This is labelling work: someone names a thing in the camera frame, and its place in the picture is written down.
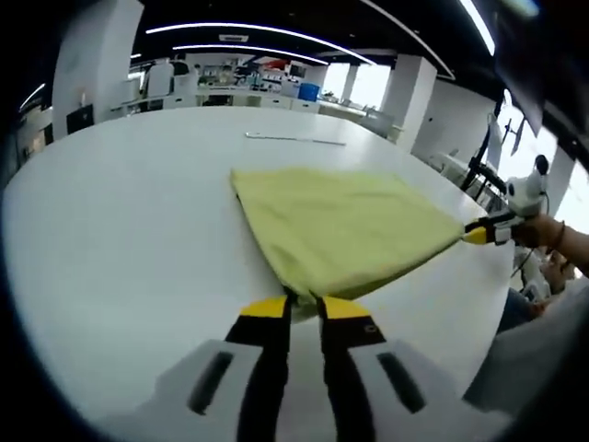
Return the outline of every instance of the round table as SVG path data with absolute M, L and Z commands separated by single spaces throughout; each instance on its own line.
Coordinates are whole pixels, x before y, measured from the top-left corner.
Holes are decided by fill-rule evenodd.
M 241 308 L 282 293 L 229 172 L 291 166 L 395 172 L 457 220 L 484 215 L 363 127 L 275 109 L 162 110 L 104 122 L 48 145 L 10 181 L 4 252 L 17 311 L 48 373 L 87 419 L 129 412 L 196 346 L 224 339 Z M 513 253 L 512 245 L 458 242 L 360 302 L 389 340 L 431 358 L 462 395 L 496 332 Z M 317 319 L 293 326 L 290 366 L 280 440 L 333 439 Z

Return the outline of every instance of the black cable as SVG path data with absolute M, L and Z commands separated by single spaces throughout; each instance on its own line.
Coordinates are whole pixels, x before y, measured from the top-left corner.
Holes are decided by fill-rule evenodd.
M 548 215 L 550 213 L 550 198 L 549 195 L 547 193 L 542 193 L 544 196 L 546 196 L 546 215 Z M 519 271 L 521 271 L 524 268 L 525 263 L 527 262 L 527 260 L 530 259 L 530 256 L 532 256 L 532 253 L 534 253 L 534 249 L 530 250 L 530 252 L 527 254 L 527 256 L 525 257 L 525 259 L 522 261 L 522 263 L 517 267 L 517 269 L 515 269 L 515 271 L 512 273 L 512 275 L 510 276 L 509 279 L 512 279 L 514 276 L 517 275 L 517 273 Z

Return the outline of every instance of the ceiling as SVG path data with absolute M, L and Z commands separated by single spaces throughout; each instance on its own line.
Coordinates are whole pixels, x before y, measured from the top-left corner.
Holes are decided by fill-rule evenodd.
M 59 52 L 61 35 L 70 17 L 82 7 L 97 0 L 63 0 L 60 8 L 52 2 L 40 2 L 34 10 L 27 2 L 15 3 L 11 22 L 26 23 L 27 44 L 7 45 L 4 56 L 19 60 L 12 87 L 7 88 L 2 105 L 17 109 L 19 102 L 40 83 L 47 83 L 42 96 L 51 99 L 52 75 Z M 447 74 L 440 60 L 454 76 L 455 83 L 475 90 L 492 99 L 502 95 L 503 82 L 494 73 L 492 60 L 483 39 L 460 0 L 298 0 L 297 2 L 236 2 L 235 0 L 141 0 L 144 14 L 134 43 L 134 52 L 143 55 L 137 61 L 173 55 L 172 47 L 186 44 L 218 43 L 219 33 L 248 34 L 249 45 L 262 46 L 303 55 L 317 55 L 332 51 L 320 44 L 273 32 L 238 29 L 184 29 L 145 34 L 151 28 L 189 22 L 237 22 L 289 29 L 351 50 L 387 50 L 390 55 L 366 56 L 379 64 L 394 65 L 395 53 L 417 54 L 433 63 L 440 74 Z M 472 0 L 496 40 L 495 12 L 498 0 Z M 588 14 L 587 2 L 578 0 L 528 0 L 542 6 L 543 24 L 550 29 L 553 49 L 573 53 L 574 62 L 559 55 L 548 57 L 549 87 L 546 98 L 567 116 L 579 107 L 578 97 L 584 91 L 572 87 L 575 81 L 568 75 L 589 78 L 589 28 L 583 22 Z M 409 31 L 427 45 L 426 49 L 402 29 L 376 11 L 394 16 Z M 11 41 L 12 26 L 0 28 L 3 41 Z M 328 62 L 359 63 L 350 55 L 329 56 Z M 560 65 L 567 65 L 564 74 Z M 556 125 L 558 119 L 550 120 Z M 571 131 L 570 124 L 562 124 L 563 131 Z
M 248 45 L 282 51 L 316 55 L 332 51 L 329 47 L 296 37 L 252 29 L 200 28 L 180 29 L 145 34 L 145 31 L 168 25 L 191 22 L 235 22 L 288 29 L 336 43 L 351 50 L 387 49 L 398 53 L 422 55 L 428 58 L 439 73 L 450 76 L 442 62 L 457 77 L 465 80 L 476 74 L 484 81 L 481 87 L 486 95 L 501 94 L 489 88 L 493 79 L 492 59 L 479 37 L 467 12 L 458 0 L 412 0 L 387 5 L 385 0 L 375 0 L 399 19 L 419 38 L 430 46 L 433 56 L 408 32 L 360 0 L 299 0 L 288 4 L 273 0 L 259 0 L 236 4 L 231 0 L 204 0 L 184 2 L 169 0 L 143 0 L 144 14 L 134 44 L 134 52 L 144 59 L 170 56 L 171 48 L 187 44 L 220 43 L 220 33 L 248 35 Z M 394 65 L 393 55 L 366 55 L 379 64 Z M 361 63 L 350 56 L 330 56 L 328 62 Z

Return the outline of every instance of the yellow towel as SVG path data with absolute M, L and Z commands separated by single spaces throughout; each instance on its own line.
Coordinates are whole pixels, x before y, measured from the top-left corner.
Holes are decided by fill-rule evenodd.
M 362 296 L 463 232 L 392 174 L 232 171 L 231 182 L 270 266 L 303 297 Z

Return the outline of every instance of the ceiling light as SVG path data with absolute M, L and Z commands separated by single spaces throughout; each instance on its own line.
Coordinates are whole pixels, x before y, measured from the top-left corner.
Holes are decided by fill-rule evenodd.
M 267 30 L 269 32 L 277 32 L 280 34 L 290 35 L 292 37 L 297 37 L 299 39 L 305 39 L 309 41 L 313 41 L 315 43 L 323 44 L 325 46 L 329 46 L 330 48 L 337 49 L 338 51 L 345 52 L 353 57 L 356 57 L 359 60 L 362 60 L 368 64 L 376 64 L 372 60 L 369 60 L 366 57 L 363 57 L 359 53 L 354 51 L 350 51 L 349 49 L 342 48 L 337 44 L 330 43 L 329 41 L 317 39 L 315 37 L 311 37 L 310 35 L 301 34 L 299 32 L 294 32 L 287 29 L 280 29 L 280 28 L 272 28 L 270 26 L 259 26 L 259 25 L 248 25 L 245 23 L 185 23 L 182 25 L 173 25 L 173 26 L 165 26 L 163 28 L 154 28 L 148 29 L 145 33 L 146 34 L 155 34 L 156 32 L 164 32 L 167 30 L 175 30 L 175 29 L 190 29 L 190 28 L 244 28 L 244 29 L 254 29 L 254 30 Z
M 494 55 L 495 54 L 495 41 L 493 41 L 491 33 L 489 32 L 489 28 L 487 28 L 487 25 L 485 25 L 485 22 L 483 21 L 482 17 L 479 14 L 479 11 L 473 5 L 472 0 L 460 0 L 460 3 L 465 8 L 467 13 L 470 15 L 470 19 L 477 27 L 477 30 L 479 31 L 479 34 L 480 34 L 482 40 L 485 42 L 485 45 L 487 46 L 487 49 L 489 50 L 489 53 L 491 55 Z
M 261 48 L 259 46 L 244 46 L 243 44 L 189 44 L 187 46 L 175 46 L 172 49 L 174 51 L 183 51 L 187 49 L 243 49 L 245 51 L 275 52 L 282 55 L 290 55 L 291 57 L 302 58 L 313 63 L 329 64 L 323 60 L 319 60 L 318 58 L 307 57 L 306 55 L 301 55 L 299 53 L 280 51 L 278 49 Z
M 20 108 L 19 108 L 18 110 L 19 110 L 19 111 L 22 111 L 22 108 L 24 108 L 24 107 L 25 107 L 25 104 L 27 104 L 27 103 L 30 101 L 30 99 L 32 99 L 32 98 L 35 96 L 35 94 L 36 94 L 37 92 L 39 92 L 41 89 L 43 89 L 44 87 L 45 87 L 45 83 L 43 83 L 42 85 L 40 85 L 39 87 L 37 87 L 37 88 L 36 88 L 36 89 L 33 91 L 33 93 L 32 93 L 32 94 L 30 94 L 30 95 L 27 97 L 27 99 L 25 99 L 25 101 L 24 101 L 24 102 L 23 102 L 23 103 L 20 105 Z

